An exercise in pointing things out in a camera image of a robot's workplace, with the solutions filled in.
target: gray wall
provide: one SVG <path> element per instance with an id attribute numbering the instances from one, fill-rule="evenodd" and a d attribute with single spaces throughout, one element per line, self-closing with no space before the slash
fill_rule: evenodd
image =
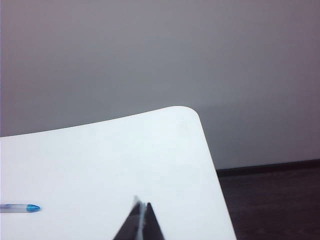
<path id="1" fill-rule="evenodd" d="M 320 158 L 319 0 L 2 0 L 1 135 L 184 105 L 216 168 Z"/>

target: white table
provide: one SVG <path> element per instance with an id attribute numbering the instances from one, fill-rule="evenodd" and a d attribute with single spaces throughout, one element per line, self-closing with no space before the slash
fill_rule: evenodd
<path id="1" fill-rule="evenodd" d="M 234 240 L 198 114 L 173 106 L 1 138 L 3 240 L 111 240 L 134 195 L 151 202 L 166 240 Z"/>

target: ballpoint pen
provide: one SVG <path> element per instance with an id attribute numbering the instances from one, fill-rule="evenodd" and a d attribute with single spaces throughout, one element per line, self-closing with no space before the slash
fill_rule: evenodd
<path id="1" fill-rule="evenodd" d="M 40 207 L 33 204 L 0 204 L 0 213 L 34 213 Z"/>

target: black object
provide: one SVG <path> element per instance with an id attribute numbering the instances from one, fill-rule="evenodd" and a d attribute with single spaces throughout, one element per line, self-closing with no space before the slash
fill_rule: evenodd
<path id="1" fill-rule="evenodd" d="M 137 240 L 141 218 L 143 240 L 165 240 L 151 204 L 148 202 L 145 210 L 144 206 L 140 201 L 134 205 L 113 240 Z"/>

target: dark wooden floor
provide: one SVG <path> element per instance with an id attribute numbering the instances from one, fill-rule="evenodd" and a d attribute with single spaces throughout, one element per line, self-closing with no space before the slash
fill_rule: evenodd
<path id="1" fill-rule="evenodd" d="M 218 176 L 238 240 L 320 240 L 320 166 Z"/>

